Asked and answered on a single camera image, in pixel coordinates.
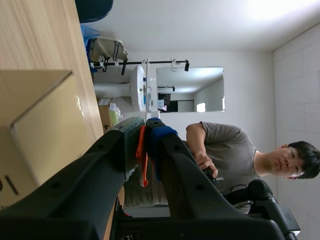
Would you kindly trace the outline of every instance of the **paper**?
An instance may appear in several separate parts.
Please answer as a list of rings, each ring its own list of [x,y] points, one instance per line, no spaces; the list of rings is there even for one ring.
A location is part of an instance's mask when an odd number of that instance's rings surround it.
[[[100,101],[99,101],[99,106],[101,106],[101,105],[108,105],[109,104],[109,102],[110,102],[110,99],[108,99],[108,98],[104,98],[104,99],[101,99]]]
[[[110,106],[109,106],[109,111],[116,111],[117,110],[117,106],[115,103],[110,103]]]

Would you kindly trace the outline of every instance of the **wooden table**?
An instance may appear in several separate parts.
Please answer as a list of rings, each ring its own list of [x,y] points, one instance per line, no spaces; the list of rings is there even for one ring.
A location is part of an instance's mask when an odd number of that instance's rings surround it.
[[[0,0],[0,70],[36,69],[73,71],[93,144],[103,127],[74,0]]]

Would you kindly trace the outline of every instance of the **man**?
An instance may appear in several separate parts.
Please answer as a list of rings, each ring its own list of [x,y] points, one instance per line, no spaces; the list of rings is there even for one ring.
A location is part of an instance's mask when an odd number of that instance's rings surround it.
[[[247,133],[236,126],[200,122],[186,128],[186,146],[201,169],[211,168],[222,194],[247,186],[267,175],[287,179],[311,179],[320,172],[320,152],[310,143],[298,141],[262,153]],[[167,205],[165,190],[148,163],[146,188],[139,185],[138,171],[124,184],[126,208]]]

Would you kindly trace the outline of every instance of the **black cable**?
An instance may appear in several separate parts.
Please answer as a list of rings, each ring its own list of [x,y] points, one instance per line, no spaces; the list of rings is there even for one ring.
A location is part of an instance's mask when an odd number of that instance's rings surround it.
[[[237,184],[237,185],[234,185],[233,187],[231,187],[231,190],[230,190],[230,192],[232,193],[233,191],[233,189],[235,188],[235,187],[248,187],[247,185],[244,185],[244,184]],[[249,203],[245,203],[244,205],[250,205],[250,206],[252,206],[252,203],[251,202],[249,202]]]
[[[235,185],[235,186],[233,186],[232,188],[231,188],[231,190],[230,190],[230,192],[232,193],[232,190],[235,188],[235,187],[248,187],[247,185],[244,185],[244,184],[237,184],[237,185]]]

